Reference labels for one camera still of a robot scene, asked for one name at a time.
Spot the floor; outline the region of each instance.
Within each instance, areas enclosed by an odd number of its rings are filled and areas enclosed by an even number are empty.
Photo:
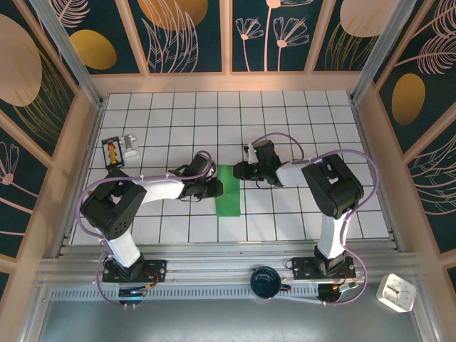
[[[125,162],[123,171],[148,176],[189,163],[198,150],[209,151],[218,165],[234,165],[244,157],[242,145],[271,132],[296,138],[306,157],[339,148],[363,150],[343,91],[111,94],[87,184],[107,175],[101,140],[113,136],[133,134],[138,139],[141,156]],[[282,162],[299,157],[299,150],[288,138],[271,139]],[[365,160],[357,155],[342,157],[369,194],[373,180]],[[261,187],[266,189],[241,181],[240,217],[217,219],[214,199],[144,204],[133,222],[133,239],[136,244],[147,245],[319,238],[322,214],[309,188]],[[388,237],[378,198],[374,197],[351,220],[348,238]],[[70,244],[98,241],[75,225]]]

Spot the black mounting plate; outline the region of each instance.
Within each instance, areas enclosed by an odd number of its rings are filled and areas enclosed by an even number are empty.
[[[309,257],[297,257],[291,259],[291,266],[287,263],[287,266],[293,270],[294,280],[309,280],[309,279],[343,279],[346,275],[342,271],[334,272],[326,276],[322,276],[318,267],[315,264],[315,259],[313,256]],[[353,259],[350,256],[345,258],[345,262],[341,265],[341,268],[347,274],[356,278],[356,270],[353,265]]]
[[[142,273],[139,277],[134,280],[125,280],[124,278],[120,277],[115,270],[114,261],[109,260],[105,263],[105,271],[103,272],[103,283],[151,283],[156,281],[156,275],[159,276],[158,282],[162,283],[165,281],[166,278],[166,260],[145,260],[144,266],[142,268]]]

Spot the clock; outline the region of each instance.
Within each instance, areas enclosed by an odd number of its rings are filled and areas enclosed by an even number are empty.
[[[377,299],[397,312],[411,311],[415,298],[416,287],[395,274],[384,276],[377,291]]]

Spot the robotic arm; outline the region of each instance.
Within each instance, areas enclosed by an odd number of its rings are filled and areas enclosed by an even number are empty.
[[[133,181],[105,182],[89,194],[81,206],[81,214],[105,237],[115,270],[123,280],[136,280],[144,268],[144,256],[129,230],[141,204],[161,199],[182,200],[190,196],[201,200],[223,193],[223,184],[214,177],[214,163],[204,176],[185,179],[201,174],[208,167],[208,162],[205,156],[196,154],[190,165],[170,171],[177,177],[140,184]],[[128,177],[116,167],[108,171],[106,178]]]
[[[329,155],[315,162],[282,163],[270,140],[249,144],[244,148],[248,162],[234,166],[234,176],[241,180],[266,180],[277,187],[307,185],[323,212],[321,236],[315,247],[316,265],[323,276],[337,271],[345,261],[341,244],[341,229],[347,214],[363,197],[363,187],[338,155]],[[183,199],[194,196],[201,200],[223,193],[222,183],[214,177],[216,166],[201,177],[209,160],[196,154],[190,165],[183,165],[170,174],[176,177],[155,181],[106,182],[89,194],[81,214],[100,231],[113,255],[119,276],[134,282],[143,273],[145,260],[136,247],[129,227],[141,204],[164,199]],[[109,169],[110,177],[127,177],[116,167]]]
[[[323,212],[321,235],[314,256],[322,275],[337,271],[345,261],[341,230],[346,215],[363,197],[360,182],[339,155],[323,157],[315,163],[280,161],[270,140],[244,148],[248,162],[234,166],[234,176],[241,180],[266,180],[276,187],[309,186],[318,208]]]

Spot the dark teal wallpaper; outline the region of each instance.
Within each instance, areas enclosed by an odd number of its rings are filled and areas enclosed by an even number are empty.
[[[448,276],[450,276],[451,282],[453,284],[453,288],[456,291],[456,267],[452,267],[448,269]]]
[[[407,21],[405,22],[404,26],[402,27],[402,30],[400,31],[398,37],[396,38],[395,43],[391,47],[390,51],[388,52],[388,55],[385,57],[385,59],[383,60],[383,63],[380,65],[380,68],[378,68],[377,73],[373,77],[374,82],[378,81],[378,79],[380,78],[381,74],[385,70],[385,67],[387,66],[387,64],[390,61],[391,55],[393,55],[393,53],[396,50],[396,48],[398,47],[400,41],[402,41],[402,38],[404,37],[405,32],[407,32],[408,27],[410,26],[410,24],[412,23],[413,19],[415,18],[416,13],[418,12],[418,10],[421,8],[421,5],[423,5],[423,2],[424,2],[424,0],[417,0],[415,2],[415,5],[414,5],[413,10],[412,10],[412,13],[409,15]]]
[[[222,71],[219,0],[129,0],[151,73]]]
[[[49,36],[48,32],[46,29],[44,29],[43,27],[43,24],[40,22],[40,20],[38,19],[38,16],[36,15],[36,12],[35,10],[33,9],[32,5],[30,4],[29,0],[26,0],[26,5],[28,6],[28,9],[30,10],[30,12],[33,14],[33,16],[35,17],[35,20],[39,23],[39,25],[41,26],[41,30],[44,31],[44,34],[46,35],[46,37],[48,38],[49,42],[51,43],[51,45],[54,47],[54,50],[56,50],[56,52],[59,54],[60,56],[60,59],[63,61],[63,64],[65,64],[65,67],[66,69],[68,70],[68,72],[70,73],[71,77],[73,78],[73,80],[75,81],[76,85],[79,86],[79,82],[78,82],[78,79],[74,76],[73,74],[73,71],[71,71],[70,67],[68,66],[68,64],[66,63],[65,59],[62,57],[62,55],[60,54],[60,52],[58,51],[58,48],[57,48],[57,45],[54,43],[54,41],[52,40],[51,36]]]
[[[437,0],[380,89],[403,152],[456,101],[455,18],[454,3]]]
[[[49,2],[89,73],[139,73],[114,0]]]
[[[0,254],[15,258],[47,168],[0,129]]]
[[[302,71],[321,4],[322,0],[234,0],[233,71]]]
[[[8,282],[9,274],[0,272],[0,301],[1,297],[3,296],[3,293],[6,288],[6,283]]]
[[[52,155],[74,93],[13,4],[0,32],[0,110]]]
[[[456,248],[456,122],[408,164],[440,252]]]
[[[388,22],[391,0],[337,0],[315,71],[360,71]]]

